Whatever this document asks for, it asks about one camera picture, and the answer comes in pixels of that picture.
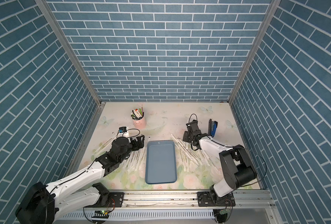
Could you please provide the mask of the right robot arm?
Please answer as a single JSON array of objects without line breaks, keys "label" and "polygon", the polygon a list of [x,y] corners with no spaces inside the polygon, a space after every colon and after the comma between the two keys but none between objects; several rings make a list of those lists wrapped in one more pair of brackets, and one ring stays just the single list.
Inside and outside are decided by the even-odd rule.
[{"label": "right robot arm", "polygon": [[223,178],[210,188],[212,199],[225,197],[234,190],[245,186],[257,178],[257,171],[246,149],[241,145],[228,146],[202,133],[198,121],[186,124],[183,140],[204,151],[208,156],[219,158]]}]

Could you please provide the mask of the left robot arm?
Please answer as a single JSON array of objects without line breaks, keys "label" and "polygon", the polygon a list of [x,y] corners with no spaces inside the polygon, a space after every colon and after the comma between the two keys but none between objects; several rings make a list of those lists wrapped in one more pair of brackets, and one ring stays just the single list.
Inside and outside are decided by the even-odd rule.
[{"label": "left robot arm", "polygon": [[21,224],[52,224],[80,208],[108,204],[109,190],[99,179],[107,176],[133,151],[144,147],[145,137],[118,137],[111,149],[97,157],[91,165],[60,180],[32,185],[15,215]]}]

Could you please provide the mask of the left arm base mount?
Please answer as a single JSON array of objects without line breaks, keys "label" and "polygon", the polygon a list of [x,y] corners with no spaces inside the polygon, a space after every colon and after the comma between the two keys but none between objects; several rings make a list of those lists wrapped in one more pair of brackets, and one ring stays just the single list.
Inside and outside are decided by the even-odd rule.
[{"label": "left arm base mount", "polygon": [[120,208],[122,207],[123,200],[124,192],[110,192],[108,194],[101,195],[95,204],[86,206],[86,208]]}]

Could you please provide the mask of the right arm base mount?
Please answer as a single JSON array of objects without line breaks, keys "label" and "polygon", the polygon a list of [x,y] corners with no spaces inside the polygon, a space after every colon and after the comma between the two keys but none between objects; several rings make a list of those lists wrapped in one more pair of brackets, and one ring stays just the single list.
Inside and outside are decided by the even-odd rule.
[{"label": "right arm base mount", "polygon": [[199,191],[197,192],[197,201],[199,207],[235,207],[233,193],[219,197],[213,191]]}]

